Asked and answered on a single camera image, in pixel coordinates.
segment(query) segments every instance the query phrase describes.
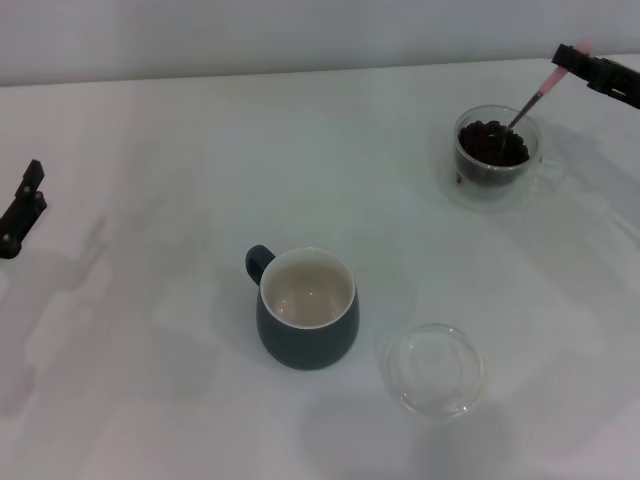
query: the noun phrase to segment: white table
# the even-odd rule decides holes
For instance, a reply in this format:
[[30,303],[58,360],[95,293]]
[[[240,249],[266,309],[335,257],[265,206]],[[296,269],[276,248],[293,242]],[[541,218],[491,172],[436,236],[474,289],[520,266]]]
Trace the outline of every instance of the white table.
[[[0,264],[0,477],[640,478],[640,112],[567,79],[535,116],[569,174],[502,214],[461,208],[431,168],[460,113],[518,107],[549,70],[1,89],[0,209],[31,158],[49,209]],[[353,268],[361,328],[339,363],[265,352],[256,243]],[[406,413],[377,365],[427,322],[488,370],[444,423]]]

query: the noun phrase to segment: mug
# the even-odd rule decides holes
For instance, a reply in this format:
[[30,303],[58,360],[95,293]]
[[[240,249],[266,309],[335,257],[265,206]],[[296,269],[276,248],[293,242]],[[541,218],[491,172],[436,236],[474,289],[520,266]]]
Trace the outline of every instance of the mug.
[[355,280],[340,260],[312,247],[276,257],[256,245],[245,263],[260,287],[258,333],[271,356],[291,368],[315,370],[347,353],[360,313]]

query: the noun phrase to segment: glass cup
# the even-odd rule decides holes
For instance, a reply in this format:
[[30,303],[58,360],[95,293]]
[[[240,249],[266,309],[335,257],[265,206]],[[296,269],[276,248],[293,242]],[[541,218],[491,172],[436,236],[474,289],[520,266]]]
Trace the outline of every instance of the glass cup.
[[542,134],[531,118],[524,116],[513,128],[513,131],[522,137],[529,151],[529,160],[520,165],[496,167],[476,160],[462,148],[458,139],[460,130],[473,122],[480,120],[487,123],[497,120],[506,127],[517,113],[517,110],[509,107],[482,105],[466,111],[458,118],[453,132],[458,184],[470,183],[476,189],[492,195],[504,193],[506,190],[526,190],[536,167],[542,161]]

